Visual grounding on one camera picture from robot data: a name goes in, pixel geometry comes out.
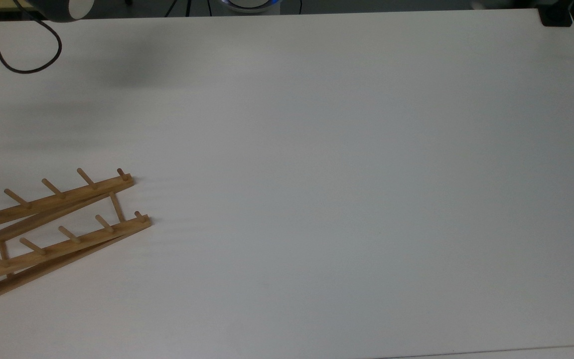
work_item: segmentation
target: table surface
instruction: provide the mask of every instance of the table surface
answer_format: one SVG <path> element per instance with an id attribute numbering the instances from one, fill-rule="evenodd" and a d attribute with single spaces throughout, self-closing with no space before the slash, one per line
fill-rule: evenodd
<path id="1" fill-rule="evenodd" d="M 574 347 L 446 354 L 439 356 L 414 357 L 414 359 L 574 359 Z"/>
<path id="2" fill-rule="evenodd" d="M 121 167 L 154 225 L 1 296 L 0 358 L 574 345 L 574 27 L 524 9 L 55 29 L 54 66 L 0 65 L 0 208 Z M 55 49 L 30 22 L 0 45 L 25 68 Z"/>

